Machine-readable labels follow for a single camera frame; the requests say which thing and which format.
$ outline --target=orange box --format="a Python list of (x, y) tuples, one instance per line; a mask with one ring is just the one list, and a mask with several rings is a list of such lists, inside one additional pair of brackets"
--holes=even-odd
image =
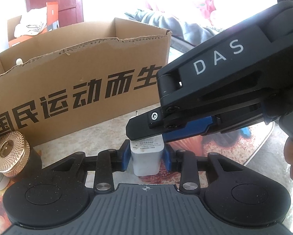
[[(43, 31), (39, 34), (46, 33), (48, 31), (47, 30), (48, 26), (50, 26), (50, 28), (52, 30), (53, 23), (56, 23), (56, 28), (59, 27), (59, 24), (58, 24), (58, 2), (47, 2), (46, 7), (47, 7), (47, 25), (46, 25), (46, 28), (43, 29)], [(8, 45), (9, 45), (9, 47), (12, 47), (16, 44), (19, 44), (25, 40), (28, 40), (28, 39), (34, 37), (31, 35), (23, 35), (18, 38), (14, 37), (15, 27), (20, 23), (21, 18), (22, 18), (22, 16), (17, 16), (17, 17), (14, 17), (14, 18), (11, 18), (8, 20)]]

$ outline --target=screw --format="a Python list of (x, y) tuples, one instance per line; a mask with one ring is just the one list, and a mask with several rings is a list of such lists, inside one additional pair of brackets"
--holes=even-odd
[(193, 182), (187, 182), (187, 183), (184, 183), (182, 187), (186, 190), (195, 190), (196, 188), (198, 188), (198, 185)]
[(167, 113), (174, 113), (176, 110), (179, 110), (179, 107), (177, 107), (177, 106), (172, 106), (172, 107), (168, 107), (168, 108), (166, 109), (166, 112), (167, 112)]
[(157, 117), (158, 117), (158, 114), (156, 112), (153, 112), (152, 115), (151, 115), (151, 119), (156, 120)]
[(169, 125), (169, 126), (167, 126), (166, 128), (167, 129), (175, 129), (175, 128), (177, 128), (178, 126), (177, 125)]
[(110, 189), (112, 186), (109, 183), (98, 183), (95, 188), (97, 188), (100, 191), (106, 191)]

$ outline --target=blue object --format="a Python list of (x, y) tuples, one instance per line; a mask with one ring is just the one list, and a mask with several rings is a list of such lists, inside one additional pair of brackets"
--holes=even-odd
[(130, 141), (128, 140), (128, 144), (125, 148), (125, 151), (123, 153), (123, 161), (121, 163), (121, 167), (123, 169), (123, 171), (127, 170), (129, 161), (130, 161), (130, 157), (131, 157), (131, 150), (130, 150)]
[(163, 159), (166, 170), (171, 171), (171, 169), (172, 169), (171, 156), (170, 156), (170, 152), (167, 149), (166, 145), (164, 146), (162, 159)]
[(242, 129), (240, 129), (240, 133), (241, 133), (243, 138), (249, 139), (251, 137), (251, 132), (250, 132), (250, 129), (248, 127), (244, 127)]
[[(213, 124), (213, 118), (212, 117), (205, 117), (201, 119), (197, 119), (191, 122), (188, 122), (186, 127), (175, 130), (172, 132), (164, 133), (163, 141), (164, 143), (190, 138), (196, 135), (200, 135), (203, 132), (206, 132), (208, 127)], [(163, 156), (162, 156), (163, 162), (165, 164), (165, 168), (167, 171), (171, 171), (172, 168), (172, 162), (171, 162), (171, 156), (170, 152), (167, 149), (167, 147), (164, 147), (163, 150)]]
[(212, 117), (200, 118), (187, 123), (186, 127), (163, 134), (164, 143), (190, 138), (205, 132), (213, 124)]

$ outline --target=white cloth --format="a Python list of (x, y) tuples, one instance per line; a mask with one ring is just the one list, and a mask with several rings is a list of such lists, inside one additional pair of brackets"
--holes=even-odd
[(22, 15), (20, 23), (15, 27), (14, 36), (37, 35), (47, 25), (47, 7), (32, 9)]

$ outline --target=black gripper base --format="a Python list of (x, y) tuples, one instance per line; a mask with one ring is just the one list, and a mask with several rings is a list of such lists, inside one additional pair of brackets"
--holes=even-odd
[(89, 208), (57, 228), (29, 230), (11, 226), (5, 235), (293, 235), (282, 224), (261, 229), (230, 226), (211, 215), (195, 195), (172, 184), (120, 184), (94, 197)]

